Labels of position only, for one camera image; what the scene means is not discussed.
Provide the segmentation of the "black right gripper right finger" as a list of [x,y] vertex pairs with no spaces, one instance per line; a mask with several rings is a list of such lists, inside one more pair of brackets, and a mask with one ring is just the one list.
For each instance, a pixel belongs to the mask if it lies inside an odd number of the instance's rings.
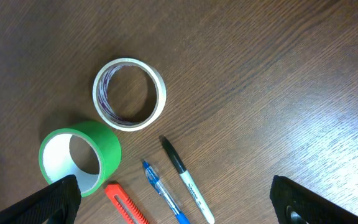
[[280,224],[358,223],[358,216],[293,180],[275,175],[270,199]]

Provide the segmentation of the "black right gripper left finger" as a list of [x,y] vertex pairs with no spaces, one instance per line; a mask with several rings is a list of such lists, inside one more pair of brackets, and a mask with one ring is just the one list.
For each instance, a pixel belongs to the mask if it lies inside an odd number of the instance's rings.
[[81,203],[71,174],[0,212],[0,224],[73,224]]

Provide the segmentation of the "green tape roll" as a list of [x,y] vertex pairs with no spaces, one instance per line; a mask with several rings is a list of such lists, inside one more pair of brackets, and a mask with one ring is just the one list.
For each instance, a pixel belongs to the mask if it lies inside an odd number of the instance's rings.
[[[84,140],[99,163],[99,173],[81,170],[70,154],[72,137]],[[116,171],[121,162],[121,145],[107,126],[97,121],[84,121],[49,133],[40,145],[39,166],[45,180],[52,184],[67,175],[74,175],[82,197],[93,194]]]

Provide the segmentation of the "orange utility knife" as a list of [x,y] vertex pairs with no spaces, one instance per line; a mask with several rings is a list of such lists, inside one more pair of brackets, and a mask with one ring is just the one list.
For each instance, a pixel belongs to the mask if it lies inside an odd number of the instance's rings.
[[108,184],[104,192],[128,224],[150,224],[120,184]]

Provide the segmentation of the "white masking tape roll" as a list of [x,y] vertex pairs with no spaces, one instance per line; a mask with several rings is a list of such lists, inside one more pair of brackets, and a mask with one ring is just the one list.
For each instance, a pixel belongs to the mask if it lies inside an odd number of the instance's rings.
[[[108,102],[108,86],[113,75],[123,67],[131,66],[140,68],[151,78],[157,94],[153,112],[140,122],[131,122],[120,118]],[[121,131],[133,132],[144,129],[162,114],[167,100],[167,90],[162,76],[152,66],[134,58],[118,58],[108,62],[98,72],[93,83],[92,97],[96,111],[108,125]]]

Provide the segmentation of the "blue ballpoint pen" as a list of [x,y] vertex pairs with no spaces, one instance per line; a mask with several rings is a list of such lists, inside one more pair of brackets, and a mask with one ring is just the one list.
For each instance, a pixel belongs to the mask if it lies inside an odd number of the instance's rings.
[[155,189],[155,191],[161,196],[164,201],[168,204],[171,211],[174,213],[175,218],[179,224],[190,224],[190,221],[187,219],[186,215],[179,208],[177,203],[174,201],[173,197],[170,195],[168,190],[163,185],[160,177],[154,171],[154,168],[145,160],[142,161],[142,166],[145,171],[145,176],[149,184]]

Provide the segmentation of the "black white marker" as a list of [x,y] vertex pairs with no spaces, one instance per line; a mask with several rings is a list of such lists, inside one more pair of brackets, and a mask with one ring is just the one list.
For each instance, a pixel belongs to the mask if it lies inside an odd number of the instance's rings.
[[186,188],[188,189],[189,193],[193,197],[195,204],[200,209],[200,212],[205,217],[206,221],[209,224],[215,224],[215,218],[212,214],[208,204],[206,203],[204,197],[202,196],[201,192],[199,191],[198,187],[196,186],[192,176],[190,175],[188,169],[185,167],[183,161],[181,160],[180,156],[178,155],[176,149],[170,143],[170,141],[165,136],[160,136],[160,142],[162,144],[163,149],[167,153],[170,161],[172,162],[174,168],[179,173],[180,178],[182,179],[183,183],[185,184]]

